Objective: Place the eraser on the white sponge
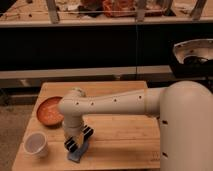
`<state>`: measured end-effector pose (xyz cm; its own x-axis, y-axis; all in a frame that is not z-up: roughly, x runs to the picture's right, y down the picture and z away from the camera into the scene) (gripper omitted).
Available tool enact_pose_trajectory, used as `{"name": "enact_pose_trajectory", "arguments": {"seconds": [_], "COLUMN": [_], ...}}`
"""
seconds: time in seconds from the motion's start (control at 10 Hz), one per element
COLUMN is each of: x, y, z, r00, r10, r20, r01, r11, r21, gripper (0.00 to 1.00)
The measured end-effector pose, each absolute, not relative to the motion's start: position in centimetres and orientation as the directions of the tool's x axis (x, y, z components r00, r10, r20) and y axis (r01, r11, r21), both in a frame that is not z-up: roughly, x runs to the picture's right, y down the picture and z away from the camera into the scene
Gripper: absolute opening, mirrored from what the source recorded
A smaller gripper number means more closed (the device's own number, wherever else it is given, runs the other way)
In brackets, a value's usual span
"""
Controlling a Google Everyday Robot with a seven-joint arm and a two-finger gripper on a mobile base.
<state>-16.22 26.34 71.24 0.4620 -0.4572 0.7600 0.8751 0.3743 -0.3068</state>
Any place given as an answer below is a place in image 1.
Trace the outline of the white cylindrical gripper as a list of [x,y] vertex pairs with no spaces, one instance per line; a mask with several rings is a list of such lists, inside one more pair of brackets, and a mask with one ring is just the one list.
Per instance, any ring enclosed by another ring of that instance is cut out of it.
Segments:
[[84,135],[84,139],[87,140],[94,132],[94,130],[91,127],[89,127],[88,125],[84,126],[84,121],[82,119],[80,119],[80,120],[77,120],[77,119],[64,120],[62,122],[62,127],[64,130],[64,136],[67,139],[64,142],[64,147],[70,153],[73,153],[78,149],[78,146],[77,146],[76,142],[74,141],[74,139],[77,142],[82,142],[83,135]]

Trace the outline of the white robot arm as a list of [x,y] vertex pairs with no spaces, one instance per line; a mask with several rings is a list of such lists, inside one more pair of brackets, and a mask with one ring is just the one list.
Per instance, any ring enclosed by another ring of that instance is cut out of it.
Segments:
[[160,117],[160,171],[213,171],[213,92],[194,81],[86,97],[74,88],[59,102],[70,136],[83,129],[85,114]]

